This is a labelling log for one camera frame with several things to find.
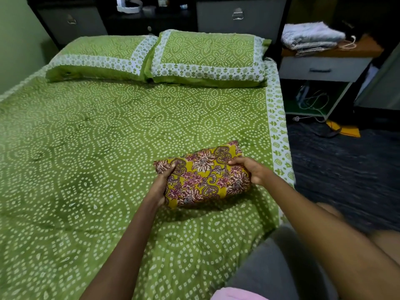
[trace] green pillow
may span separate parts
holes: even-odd
[[[145,81],[149,52],[157,42],[152,35],[80,37],[49,63],[50,81],[100,78]]]
[[[266,80],[262,57],[271,40],[244,34],[166,30],[145,74],[154,82],[214,87],[253,87]]]

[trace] grey drawer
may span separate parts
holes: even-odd
[[[286,0],[238,0],[197,2],[198,31],[253,34],[273,43],[277,38]],[[233,20],[241,8],[243,19]]]
[[[355,82],[372,58],[284,57],[279,78]]]
[[[97,8],[94,6],[39,9],[38,12],[60,45],[66,45],[83,36],[107,34]]]

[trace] dark floor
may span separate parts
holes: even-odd
[[[400,231],[400,132],[325,139],[294,123],[288,133],[297,191],[331,204],[363,231]]]

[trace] wooden tabletop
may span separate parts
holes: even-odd
[[[340,42],[338,46],[343,46],[347,43]],[[356,42],[357,47],[351,50],[342,50],[338,47],[332,50],[324,50],[313,54],[313,57],[337,57],[337,58],[377,58],[383,52],[383,48],[369,36],[364,35],[360,41]],[[287,48],[282,49],[283,57],[293,57],[296,51]]]

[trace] green wall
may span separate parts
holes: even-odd
[[[45,65],[56,53],[26,0],[0,0],[0,94]]]

